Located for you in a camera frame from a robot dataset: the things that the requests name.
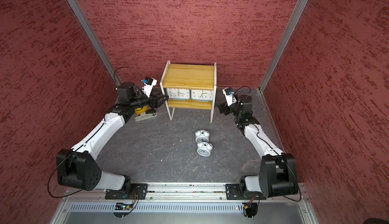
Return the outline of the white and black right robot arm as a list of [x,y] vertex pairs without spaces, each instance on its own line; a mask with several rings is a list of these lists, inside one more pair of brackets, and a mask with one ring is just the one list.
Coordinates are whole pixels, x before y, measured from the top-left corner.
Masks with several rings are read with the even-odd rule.
[[226,102],[216,102],[219,112],[234,115],[237,129],[261,157],[259,174],[241,177],[240,195],[252,199],[257,193],[265,198],[288,198],[289,195],[300,194],[295,158],[292,154],[284,153],[265,134],[252,114],[251,96],[238,96],[231,88],[226,88],[223,93]]

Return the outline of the wooden two-tier white-framed shelf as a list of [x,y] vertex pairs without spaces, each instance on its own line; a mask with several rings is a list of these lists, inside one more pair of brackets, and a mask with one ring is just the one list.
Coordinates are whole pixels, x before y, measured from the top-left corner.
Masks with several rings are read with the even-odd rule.
[[173,64],[167,61],[160,88],[163,95],[167,95],[166,88],[183,88],[189,90],[213,90],[213,101],[173,100],[165,102],[169,119],[172,120],[176,109],[196,109],[210,111],[210,123],[213,122],[216,90],[217,90],[217,63],[213,65]]

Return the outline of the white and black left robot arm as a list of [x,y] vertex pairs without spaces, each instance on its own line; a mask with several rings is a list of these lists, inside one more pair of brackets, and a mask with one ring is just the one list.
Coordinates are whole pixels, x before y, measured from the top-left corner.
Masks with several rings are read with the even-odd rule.
[[56,156],[58,183],[78,191],[106,190],[119,199],[134,198],[130,177],[105,172],[96,159],[111,137],[135,114],[136,109],[145,106],[159,108],[168,97],[152,93],[157,81],[143,79],[140,88],[132,82],[121,83],[117,88],[118,101],[104,115],[99,124],[79,143],[69,150],[62,149]]

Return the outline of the grey rectangular alarm clock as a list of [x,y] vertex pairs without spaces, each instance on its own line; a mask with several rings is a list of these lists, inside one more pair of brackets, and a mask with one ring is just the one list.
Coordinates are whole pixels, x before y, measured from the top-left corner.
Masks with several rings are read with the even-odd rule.
[[191,90],[190,93],[190,97],[193,100],[213,101],[214,98],[213,90]]
[[190,90],[183,88],[166,88],[166,93],[173,100],[188,100],[190,99]]

